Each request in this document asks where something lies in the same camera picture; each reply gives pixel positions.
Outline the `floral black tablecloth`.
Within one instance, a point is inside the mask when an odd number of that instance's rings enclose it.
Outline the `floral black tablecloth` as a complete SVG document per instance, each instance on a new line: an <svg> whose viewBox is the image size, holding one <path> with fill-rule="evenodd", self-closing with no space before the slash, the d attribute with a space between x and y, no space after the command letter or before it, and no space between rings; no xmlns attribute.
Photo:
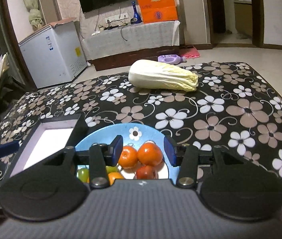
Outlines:
<svg viewBox="0 0 282 239"><path fill-rule="evenodd" d="M138 141L144 124L182 145L226 146L282 179L282 97L246 63L189 70L194 92L138 88L124 72L25 94L0 123L0 145L23 143L40 120L80 114L90 132L132 123L127 135Z"/></svg>

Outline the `red tomato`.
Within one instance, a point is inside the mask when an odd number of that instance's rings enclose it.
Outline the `red tomato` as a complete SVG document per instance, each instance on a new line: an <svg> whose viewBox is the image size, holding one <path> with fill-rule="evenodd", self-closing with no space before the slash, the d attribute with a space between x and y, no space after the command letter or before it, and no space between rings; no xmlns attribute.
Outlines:
<svg viewBox="0 0 282 239"><path fill-rule="evenodd" d="M157 170L153 166L142 166L136 171L138 180L153 180L158 178Z"/></svg>

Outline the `pink floor mat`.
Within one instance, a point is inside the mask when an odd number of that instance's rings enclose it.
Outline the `pink floor mat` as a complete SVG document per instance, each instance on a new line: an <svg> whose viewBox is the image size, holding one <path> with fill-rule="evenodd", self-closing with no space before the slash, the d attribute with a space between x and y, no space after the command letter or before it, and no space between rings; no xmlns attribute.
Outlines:
<svg viewBox="0 0 282 239"><path fill-rule="evenodd" d="M190 59L190 58L194 59L200 57L199 51L194 46L181 48L179 50L179 53L182 57L185 57L186 59Z"/></svg>

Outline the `wooden tv cabinet with cloth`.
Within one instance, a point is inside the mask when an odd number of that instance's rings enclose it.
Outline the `wooden tv cabinet with cloth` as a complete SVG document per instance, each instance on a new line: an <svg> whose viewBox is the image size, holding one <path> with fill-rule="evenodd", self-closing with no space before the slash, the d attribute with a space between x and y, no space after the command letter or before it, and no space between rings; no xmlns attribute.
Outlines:
<svg viewBox="0 0 282 239"><path fill-rule="evenodd" d="M82 40L97 71L130 66L138 59L179 53L179 21L139 23L101 31Z"/></svg>

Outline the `large orange fruit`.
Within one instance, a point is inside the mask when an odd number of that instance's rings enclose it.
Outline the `large orange fruit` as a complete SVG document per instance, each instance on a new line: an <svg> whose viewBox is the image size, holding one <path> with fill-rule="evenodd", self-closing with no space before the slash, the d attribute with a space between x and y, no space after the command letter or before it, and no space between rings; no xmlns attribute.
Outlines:
<svg viewBox="0 0 282 239"><path fill-rule="evenodd" d="M146 142L141 145L137 151L138 160L143 165L158 166L163 160L161 149L152 142Z"/></svg>

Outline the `purple plastic toy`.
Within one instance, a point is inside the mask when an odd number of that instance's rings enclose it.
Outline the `purple plastic toy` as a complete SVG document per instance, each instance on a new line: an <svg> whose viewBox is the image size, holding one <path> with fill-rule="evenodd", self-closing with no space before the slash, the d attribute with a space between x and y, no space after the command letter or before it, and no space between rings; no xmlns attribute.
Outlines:
<svg viewBox="0 0 282 239"><path fill-rule="evenodd" d="M186 62L186 58L184 56L179 55L161 55L158 57L158 61L161 63L178 65L180 63Z"/></svg>

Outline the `small yellow orange fruit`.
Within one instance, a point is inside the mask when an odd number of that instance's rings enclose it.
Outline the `small yellow orange fruit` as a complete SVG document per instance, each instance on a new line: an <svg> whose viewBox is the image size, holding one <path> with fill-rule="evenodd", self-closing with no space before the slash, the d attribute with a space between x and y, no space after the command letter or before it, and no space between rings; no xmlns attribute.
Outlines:
<svg viewBox="0 0 282 239"><path fill-rule="evenodd" d="M120 172L112 172L108 174L108 179L109 179L110 185L112 185L114 184L115 180L125 179L125 178Z"/></svg>

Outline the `napa cabbage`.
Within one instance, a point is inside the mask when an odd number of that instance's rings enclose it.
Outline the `napa cabbage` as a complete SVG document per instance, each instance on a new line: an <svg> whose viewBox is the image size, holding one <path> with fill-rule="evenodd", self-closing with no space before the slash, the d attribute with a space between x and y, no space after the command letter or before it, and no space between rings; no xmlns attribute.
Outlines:
<svg viewBox="0 0 282 239"><path fill-rule="evenodd" d="M179 66L140 59L130 66L129 82L138 88L193 92L198 76Z"/></svg>

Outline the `blue round plate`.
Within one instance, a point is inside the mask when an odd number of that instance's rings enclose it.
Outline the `blue round plate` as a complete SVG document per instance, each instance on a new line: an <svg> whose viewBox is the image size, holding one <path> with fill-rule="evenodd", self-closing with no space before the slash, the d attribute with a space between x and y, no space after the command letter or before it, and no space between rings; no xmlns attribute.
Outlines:
<svg viewBox="0 0 282 239"><path fill-rule="evenodd" d="M92 132L82 139L75 147L77 151L86 151L95 144L110 144L113 139L121 135L123 137L124 146L132 146L139 149L146 142L152 142L160 147L163 154L163 162L157 166L159 179L170 179L173 183L176 182L179 167L174 167L170 164L167 154L164 150L165 135L157 129L139 123L120 123L106 126L97 131Z"/></svg>

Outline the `white chest freezer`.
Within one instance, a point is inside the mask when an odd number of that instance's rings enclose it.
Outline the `white chest freezer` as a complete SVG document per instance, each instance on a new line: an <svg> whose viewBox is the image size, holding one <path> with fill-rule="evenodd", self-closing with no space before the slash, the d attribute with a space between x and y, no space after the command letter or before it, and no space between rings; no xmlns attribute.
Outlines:
<svg viewBox="0 0 282 239"><path fill-rule="evenodd" d="M45 25L19 48L37 88L71 82L87 68L74 18Z"/></svg>

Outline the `green fruit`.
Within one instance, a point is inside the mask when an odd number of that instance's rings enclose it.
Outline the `green fruit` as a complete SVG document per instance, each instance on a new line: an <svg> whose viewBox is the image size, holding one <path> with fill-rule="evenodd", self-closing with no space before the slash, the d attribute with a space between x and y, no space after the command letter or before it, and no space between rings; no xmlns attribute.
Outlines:
<svg viewBox="0 0 282 239"><path fill-rule="evenodd" d="M84 183L89 183L89 169L80 168L78 171L78 179Z"/></svg>
<svg viewBox="0 0 282 239"><path fill-rule="evenodd" d="M119 169L117 168L117 166L106 166L106 171L108 174L110 173L117 173L119 172Z"/></svg>

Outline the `blue glass bottle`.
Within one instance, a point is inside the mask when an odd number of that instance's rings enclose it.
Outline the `blue glass bottle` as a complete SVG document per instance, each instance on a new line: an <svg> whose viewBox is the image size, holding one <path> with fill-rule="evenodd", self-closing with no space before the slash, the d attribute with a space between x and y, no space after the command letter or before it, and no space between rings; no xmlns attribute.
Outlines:
<svg viewBox="0 0 282 239"><path fill-rule="evenodd" d="M131 18L131 24L138 24L142 22L141 16L137 12L136 3L132 1L133 17Z"/></svg>

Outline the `black white fruit box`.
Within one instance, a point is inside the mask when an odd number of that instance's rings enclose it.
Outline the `black white fruit box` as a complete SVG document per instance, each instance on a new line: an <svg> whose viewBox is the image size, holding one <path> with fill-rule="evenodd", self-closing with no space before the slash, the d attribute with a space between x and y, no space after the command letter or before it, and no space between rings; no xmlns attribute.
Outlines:
<svg viewBox="0 0 282 239"><path fill-rule="evenodd" d="M76 146L88 132L80 114L39 120L8 167L4 180L33 166L67 146Z"/></svg>

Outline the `green tied curtain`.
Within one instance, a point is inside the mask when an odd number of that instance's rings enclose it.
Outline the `green tied curtain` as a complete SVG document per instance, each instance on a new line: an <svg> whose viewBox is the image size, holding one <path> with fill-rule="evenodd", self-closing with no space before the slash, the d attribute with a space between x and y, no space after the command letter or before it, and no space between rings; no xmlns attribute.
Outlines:
<svg viewBox="0 0 282 239"><path fill-rule="evenodd" d="M28 11L28 20L34 31L41 29L44 22L39 10L39 0L23 0Z"/></svg>

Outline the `orange tangerine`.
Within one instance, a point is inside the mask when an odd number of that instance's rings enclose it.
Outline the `orange tangerine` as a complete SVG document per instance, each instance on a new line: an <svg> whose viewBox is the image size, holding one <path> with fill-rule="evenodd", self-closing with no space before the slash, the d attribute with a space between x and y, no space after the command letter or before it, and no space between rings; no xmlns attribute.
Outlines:
<svg viewBox="0 0 282 239"><path fill-rule="evenodd" d="M138 163L138 152L132 146L124 146L118 164L123 169L134 168Z"/></svg>

